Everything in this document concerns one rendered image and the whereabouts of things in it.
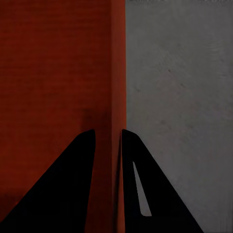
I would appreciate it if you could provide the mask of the storage box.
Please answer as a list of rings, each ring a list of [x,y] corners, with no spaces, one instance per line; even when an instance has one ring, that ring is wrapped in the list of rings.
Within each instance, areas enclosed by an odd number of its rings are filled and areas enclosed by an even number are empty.
[[[92,129],[84,233],[125,233],[125,0],[0,0],[0,223]]]

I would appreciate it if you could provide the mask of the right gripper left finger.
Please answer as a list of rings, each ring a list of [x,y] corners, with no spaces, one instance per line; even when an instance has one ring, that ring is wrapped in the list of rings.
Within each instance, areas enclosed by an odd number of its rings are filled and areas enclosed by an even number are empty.
[[[0,223],[0,233],[84,233],[95,130],[76,136]]]

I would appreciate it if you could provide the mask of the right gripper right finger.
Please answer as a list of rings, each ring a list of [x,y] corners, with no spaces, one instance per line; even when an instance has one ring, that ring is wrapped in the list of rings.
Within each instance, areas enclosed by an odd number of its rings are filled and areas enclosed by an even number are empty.
[[[152,216],[143,216],[135,163]],[[122,130],[125,233],[203,233],[141,138]]]

